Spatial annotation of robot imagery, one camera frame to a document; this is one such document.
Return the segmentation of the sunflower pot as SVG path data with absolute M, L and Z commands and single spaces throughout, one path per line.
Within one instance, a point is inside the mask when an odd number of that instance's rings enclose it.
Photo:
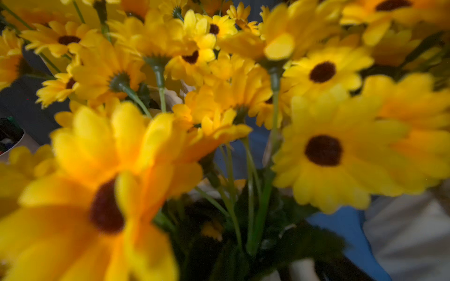
M 431 192 L 378 197 L 365 212 L 363 230 L 391 280 L 449 280 L 450 212 Z
M 3 281 L 367 281 L 316 213 L 450 177 L 450 3 L 2 1 L 1 89 L 51 143 L 1 145 Z

